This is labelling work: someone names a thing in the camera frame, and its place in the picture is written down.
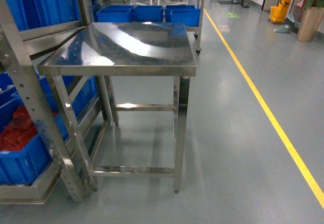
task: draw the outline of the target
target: perforated metal upright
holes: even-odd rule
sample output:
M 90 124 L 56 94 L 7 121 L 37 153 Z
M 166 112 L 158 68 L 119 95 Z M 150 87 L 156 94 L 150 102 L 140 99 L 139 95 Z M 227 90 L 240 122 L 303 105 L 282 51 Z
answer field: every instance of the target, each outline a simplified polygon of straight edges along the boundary
M 81 21 L 19 32 L 6 0 L 0 0 L 0 70 L 8 72 L 53 158 L 31 186 L 0 185 L 1 203 L 42 204 L 59 178 L 74 201 L 83 201 L 88 177 L 82 178 L 72 161 L 80 152 L 71 139 L 62 139 L 31 61 L 31 57 L 55 51 L 90 23 L 89 2 L 78 3 Z M 93 98 L 78 117 L 83 137 L 100 110 L 98 98 Z M 76 162 L 84 168 L 82 161 Z

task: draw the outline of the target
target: yellow floor line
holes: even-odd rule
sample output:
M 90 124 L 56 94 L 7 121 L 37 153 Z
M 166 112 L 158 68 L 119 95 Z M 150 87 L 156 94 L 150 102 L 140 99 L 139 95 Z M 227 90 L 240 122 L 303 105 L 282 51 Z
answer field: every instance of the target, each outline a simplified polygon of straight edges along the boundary
M 246 73 L 246 71 L 242 67 L 241 63 L 237 59 L 237 57 L 234 54 L 233 50 L 230 48 L 229 44 L 227 43 L 227 41 L 223 37 L 223 35 L 220 32 L 220 30 L 217 28 L 217 26 L 214 23 L 214 21 L 211 19 L 210 15 L 206 11 L 206 9 L 204 9 L 204 13 L 206 14 L 207 18 L 211 22 L 212 26 L 214 27 L 214 29 L 217 32 L 217 34 L 220 37 L 220 39 L 222 40 L 223 44 L 227 48 L 229 54 L 233 58 L 233 60 L 234 60 L 234 62 L 236 64 L 236 66 L 238 67 L 239 71 L 241 72 L 241 74 L 243 75 L 243 77 L 245 78 L 245 80 L 248 82 L 251 90 L 253 91 L 254 95 L 258 99 L 258 101 L 259 101 L 261 107 L 263 108 L 264 112 L 268 116 L 268 119 L 272 123 L 274 129 L 276 130 L 276 132 L 279 135 L 280 139 L 282 140 L 282 142 L 284 143 L 284 145 L 287 148 L 288 152 L 292 156 L 293 160 L 295 161 L 297 167 L 299 168 L 300 172 L 302 173 L 302 175 L 305 178 L 306 182 L 308 183 L 309 187 L 311 188 L 311 190 L 313 191 L 313 193 L 316 196 L 317 200 L 319 201 L 320 205 L 324 209 L 324 193 L 323 193 L 322 189 L 319 187 L 318 183 L 316 182 L 316 180 L 312 176 L 311 172 L 308 170 L 306 164 L 304 163 L 304 161 L 302 160 L 302 158 L 300 157 L 300 155 L 296 151 L 295 147 L 293 146 L 293 144 L 289 140 L 288 136 L 286 135 L 286 133 L 282 129 L 282 127 L 279 124 L 279 122 L 277 121 L 277 119 L 274 117 L 273 113 L 271 112 L 270 108 L 268 107 L 268 105 L 264 101 L 264 99 L 261 96 L 260 92 L 255 87 L 255 85 L 252 82 L 252 80 L 250 79 L 249 75 Z

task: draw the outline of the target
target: stainless steel shelf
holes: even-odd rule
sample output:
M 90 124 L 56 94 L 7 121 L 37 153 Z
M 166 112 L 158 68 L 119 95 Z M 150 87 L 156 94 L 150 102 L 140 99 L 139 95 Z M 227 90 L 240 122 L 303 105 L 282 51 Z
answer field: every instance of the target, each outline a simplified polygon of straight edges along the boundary
M 0 185 L 1 204 L 43 204 L 60 177 L 61 168 L 51 162 L 31 186 Z

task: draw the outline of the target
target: blue plastic bin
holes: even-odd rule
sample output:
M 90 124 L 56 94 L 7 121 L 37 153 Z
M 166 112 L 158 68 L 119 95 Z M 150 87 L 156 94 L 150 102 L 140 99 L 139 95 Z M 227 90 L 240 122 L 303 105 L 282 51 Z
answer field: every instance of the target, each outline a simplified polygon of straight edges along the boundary
M 0 184 L 32 184 L 50 160 L 39 135 L 19 152 L 0 152 Z
M 97 12 L 98 22 L 132 22 L 133 9 L 107 7 Z
M 7 72 L 0 73 L 0 89 L 1 90 L 6 90 L 7 86 L 13 85 L 14 83 L 12 82 L 11 78 L 9 77 Z
M 0 73 L 0 106 L 12 99 L 11 95 L 17 91 L 9 75 Z
M 0 132 L 12 120 L 12 113 L 20 104 L 19 100 L 12 99 L 0 106 Z M 62 137 L 66 139 L 68 134 L 62 117 L 58 114 L 55 120 Z M 42 139 L 36 135 L 19 152 L 0 152 L 0 184 L 32 184 L 50 161 Z
M 63 77 L 63 81 L 65 83 L 65 86 L 68 86 L 72 81 L 74 77 L 73 76 L 65 76 Z M 58 111 L 54 96 L 52 94 L 51 88 L 49 83 L 47 82 L 45 77 L 41 77 L 39 80 L 40 86 L 43 89 L 43 92 L 45 94 L 46 100 L 48 104 L 50 105 L 50 108 L 52 111 Z M 88 103 L 91 101 L 91 99 L 97 95 L 97 87 L 94 77 L 90 77 L 88 81 L 85 83 L 81 91 L 78 93 L 78 95 L 75 97 L 72 108 L 74 110 L 75 115 L 78 117 L 83 109 L 88 105 Z M 16 98 L 20 104 L 22 104 L 21 97 L 18 93 L 15 93 L 12 95 L 13 98 Z
M 172 10 L 186 10 L 186 9 L 195 9 L 194 5 L 167 5 L 165 9 L 166 22 L 171 22 L 171 11 Z
M 109 5 L 105 9 L 133 9 L 133 5 Z
M 199 26 L 200 9 L 172 10 L 171 22 L 184 23 L 185 26 Z
M 134 18 L 137 21 L 162 21 L 163 6 L 137 6 L 134 9 Z
M 61 24 L 78 19 L 75 0 L 33 0 L 41 26 Z
M 6 0 L 10 12 L 14 17 L 18 30 L 27 30 L 28 23 L 24 10 L 23 0 Z

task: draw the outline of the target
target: red item in bin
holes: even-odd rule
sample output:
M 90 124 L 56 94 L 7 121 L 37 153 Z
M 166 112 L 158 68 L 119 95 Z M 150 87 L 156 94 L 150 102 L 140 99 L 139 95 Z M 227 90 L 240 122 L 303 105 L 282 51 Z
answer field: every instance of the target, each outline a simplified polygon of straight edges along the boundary
M 32 126 L 30 129 L 26 130 L 25 132 L 23 132 L 17 139 L 18 144 L 22 145 L 23 148 L 25 147 L 25 145 L 28 144 L 28 142 L 31 141 L 31 139 L 33 139 L 36 135 L 37 135 L 37 129 L 35 126 Z
M 37 129 L 25 106 L 18 106 L 13 119 L 0 134 L 0 151 L 21 151 L 36 135 Z
M 17 110 L 12 114 L 14 118 L 29 117 L 29 113 L 25 106 L 18 106 Z

